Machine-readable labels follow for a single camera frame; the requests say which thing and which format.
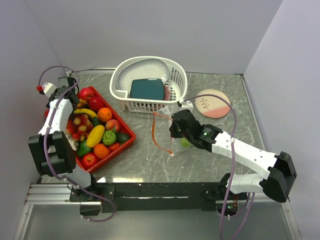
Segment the clear orange zip top bag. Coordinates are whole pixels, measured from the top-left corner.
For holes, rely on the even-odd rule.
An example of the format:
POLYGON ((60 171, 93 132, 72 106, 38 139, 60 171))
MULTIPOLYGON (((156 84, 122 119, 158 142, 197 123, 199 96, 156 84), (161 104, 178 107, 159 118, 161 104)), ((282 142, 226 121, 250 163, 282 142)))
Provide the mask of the clear orange zip top bag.
POLYGON ((153 112, 153 121, 151 127, 151 137, 154 145, 166 153, 169 153, 171 157, 176 157, 182 152, 191 148, 192 144, 185 137, 180 135, 180 131, 175 125, 173 114, 169 110, 168 106, 164 106, 153 112), (164 122, 167 122, 162 127, 157 127, 157 119, 163 118, 164 122), (157 133, 168 134, 168 146, 165 147, 162 143, 157 142, 157 133))

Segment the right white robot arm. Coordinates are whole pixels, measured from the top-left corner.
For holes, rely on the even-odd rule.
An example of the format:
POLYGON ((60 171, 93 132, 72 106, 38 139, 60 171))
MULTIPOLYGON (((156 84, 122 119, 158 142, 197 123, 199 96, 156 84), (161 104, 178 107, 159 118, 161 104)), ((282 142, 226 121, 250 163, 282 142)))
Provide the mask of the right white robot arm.
POLYGON ((232 138, 216 126, 200 124, 188 109, 173 114, 169 131, 174 139, 184 138, 198 149, 234 159, 254 171, 253 174, 226 174, 218 188, 222 198, 230 199, 240 193, 264 193, 279 203, 288 200, 297 178, 288 153, 267 152, 232 138))

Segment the green custard apple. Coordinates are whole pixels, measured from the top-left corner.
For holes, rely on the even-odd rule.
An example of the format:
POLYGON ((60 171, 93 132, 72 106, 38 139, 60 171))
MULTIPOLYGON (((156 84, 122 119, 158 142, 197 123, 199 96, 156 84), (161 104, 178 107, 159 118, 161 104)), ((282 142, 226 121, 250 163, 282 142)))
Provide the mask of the green custard apple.
POLYGON ((103 133, 101 141, 105 146, 108 147, 117 141, 117 136, 112 130, 107 130, 103 133))

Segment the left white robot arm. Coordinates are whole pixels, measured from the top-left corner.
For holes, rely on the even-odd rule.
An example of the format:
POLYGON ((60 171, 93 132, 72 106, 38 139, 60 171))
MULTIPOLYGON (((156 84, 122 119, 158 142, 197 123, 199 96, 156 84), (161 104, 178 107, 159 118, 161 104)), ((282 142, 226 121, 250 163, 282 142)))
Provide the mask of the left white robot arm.
POLYGON ((100 193, 95 177, 77 165, 75 151, 66 136, 71 113, 79 103, 73 77, 60 77, 58 87, 45 83, 40 91, 48 97, 49 113, 37 135, 28 139, 28 147, 40 176, 55 177, 69 182, 88 201, 97 199, 100 193))

